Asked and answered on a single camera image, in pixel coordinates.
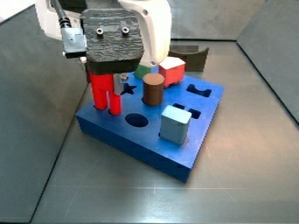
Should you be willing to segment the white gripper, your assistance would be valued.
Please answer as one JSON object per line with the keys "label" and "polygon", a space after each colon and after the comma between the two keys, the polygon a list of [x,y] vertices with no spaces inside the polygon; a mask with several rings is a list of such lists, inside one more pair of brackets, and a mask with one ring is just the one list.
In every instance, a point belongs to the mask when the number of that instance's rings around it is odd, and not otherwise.
{"label": "white gripper", "polygon": [[[170,6],[166,0],[117,0],[117,2],[124,9],[130,10],[136,15],[144,44],[141,65],[153,67],[164,61],[169,51]],[[43,34],[53,39],[61,39],[58,16],[50,0],[34,0],[34,9]],[[116,95],[120,95],[124,91],[126,81],[126,73],[113,74]]]}

